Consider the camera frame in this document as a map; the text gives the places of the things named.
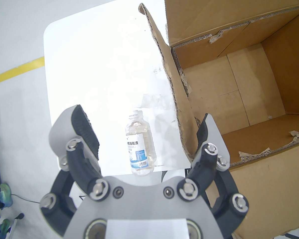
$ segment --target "corrugated cardboard edge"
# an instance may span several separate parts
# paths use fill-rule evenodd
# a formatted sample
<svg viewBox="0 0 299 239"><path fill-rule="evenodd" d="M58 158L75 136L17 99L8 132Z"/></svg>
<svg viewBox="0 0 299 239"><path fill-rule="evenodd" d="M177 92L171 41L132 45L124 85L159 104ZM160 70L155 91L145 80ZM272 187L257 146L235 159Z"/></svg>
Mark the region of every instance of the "corrugated cardboard edge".
<svg viewBox="0 0 299 239"><path fill-rule="evenodd" d="M273 154L275 154L275 153L277 153L277 152L279 152L279 151L283 151L283 150L285 150L285 149L292 148L293 146L298 145L298 144L299 144L299 141L294 142L294 143L291 142L291 143L289 143L289 144L287 144L287 145L284 145L284 146L282 146L282 147L280 147L280 148L278 148L278 149L270 150L270 151L267 151L267 152L265 152L265 153L263 153L263 154L255 155L255 158L250 159L250 160L248 160L248 161L243 161L243 160L242 160L242 161L239 161L239 162L231 163L231 164L230 164L230 167L238 166L238 165L241 165L241 164L245 164L245 163L247 163L247 162L252 162L252 161L258 160L258 159L260 159L260 158L264 158L264 157L269 156L269 155L273 155Z"/></svg>
<svg viewBox="0 0 299 239"><path fill-rule="evenodd" d="M250 23L253 23L253 22L265 19L265 18L269 18L269 17L275 16L275 15L279 15L279 14L283 14L283 13L287 13L287 12L291 12L291 11L295 11L295 10L299 10L299 6L298 7L293 7L293 8L288 8L288 9L284 9L284 10L281 10L281 11L276 11L276 12L273 12L273 13L270 13L270 14L266 14L266 15L262 15L260 17L256 17L254 19L245 21L243 23L232 25L232 26L226 27L224 29L221 29L215 35L212 35L212 33L208 33L208 34L205 34L203 36L200 36L200 37L197 37L197 38L194 38L194 39L191 39L189 41L186 41L186 42L183 42L183 43L180 43L178 45L173 46L171 48L172 55L173 55L176 67L178 69L179 75L181 77L182 83L184 85L184 89L185 89L185 92L186 92L187 96L190 93L189 85L188 85L188 82L186 80L184 71L182 70L182 68L180 66L180 62L179 62L177 54L176 54L176 48L179 48L179 47L182 47L182 46L185 46L185 45L188 45L190 43L194 43L194 42L197 42L197 41L200 41L200 40L204 40L204 39L207 39L207 38L210 38L209 43L212 44L212 43L216 42L219 38L221 38L222 35L223 35L223 32L225 32L225 31L228 31L228 30L231 30L231 29L243 26L243 25L249 25Z"/></svg>
<svg viewBox="0 0 299 239"><path fill-rule="evenodd" d="M161 53L164 71L167 74L167 77L170 81L170 87L174 97L181 142L185 154L191 161L196 153L198 146L198 140L196 138L198 126L196 124L192 107L190 106L189 100L185 93L182 93L180 91L178 91L177 94L175 93L175 87L183 89L184 85L182 84L182 81L178 75L179 73L173 61L170 47L167 44L165 44L160 31L158 30L151 14L148 12L145 5L141 3L139 5L138 10L140 13L146 16L153 39L159 49L159 52ZM165 57L170 57L169 62L172 62L172 65L168 64Z"/></svg>

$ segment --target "sneaker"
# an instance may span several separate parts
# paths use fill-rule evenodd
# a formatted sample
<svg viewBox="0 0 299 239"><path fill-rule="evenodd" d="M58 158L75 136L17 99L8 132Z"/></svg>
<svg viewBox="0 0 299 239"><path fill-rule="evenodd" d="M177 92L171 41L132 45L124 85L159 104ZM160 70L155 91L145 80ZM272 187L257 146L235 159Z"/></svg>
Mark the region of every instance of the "sneaker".
<svg viewBox="0 0 299 239"><path fill-rule="evenodd" d="M7 237L9 226L10 221L8 219L4 219L2 224L0 224L0 239L5 239Z"/></svg>
<svg viewBox="0 0 299 239"><path fill-rule="evenodd" d="M0 184L0 201L4 204L4 208L10 207L13 204L11 189L7 183Z"/></svg>

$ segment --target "bolt head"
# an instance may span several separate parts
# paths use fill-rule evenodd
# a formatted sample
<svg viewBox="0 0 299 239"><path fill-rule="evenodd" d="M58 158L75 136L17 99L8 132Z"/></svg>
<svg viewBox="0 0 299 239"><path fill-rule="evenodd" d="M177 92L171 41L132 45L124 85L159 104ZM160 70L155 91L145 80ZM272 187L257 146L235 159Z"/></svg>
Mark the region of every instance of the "bolt head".
<svg viewBox="0 0 299 239"><path fill-rule="evenodd" d="M70 143L68 144L68 148L76 148L76 147L77 147L77 141L71 140Z"/></svg>
<svg viewBox="0 0 299 239"><path fill-rule="evenodd" d="M193 195L195 188L191 183L184 183L183 190L187 196Z"/></svg>
<svg viewBox="0 0 299 239"><path fill-rule="evenodd" d="M210 153L214 153L216 151L216 147L214 145L208 145L207 149Z"/></svg>
<svg viewBox="0 0 299 239"><path fill-rule="evenodd" d="M48 193L40 201L40 208L52 209L55 205L56 197L52 193Z"/></svg>
<svg viewBox="0 0 299 239"><path fill-rule="evenodd" d="M236 204L239 208L244 208L246 206L246 201L244 200L244 198L236 198Z"/></svg>
<svg viewBox="0 0 299 239"><path fill-rule="evenodd" d="M103 190L104 190L104 187L103 187L102 183L96 183L93 187L93 192L96 194L96 196L101 195Z"/></svg>
<svg viewBox="0 0 299 239"><path fill-rule="evenodd" d="M42 200L42 207L49 208L49 206L52 204L52 198L46 197Z"/></svg>
<svg viewBox="0 0 299 239"><path fill-rule="evenodd" d="M217 161L220 163L222 166L226 166L227 160L224 157L218 157Z"/></svg>

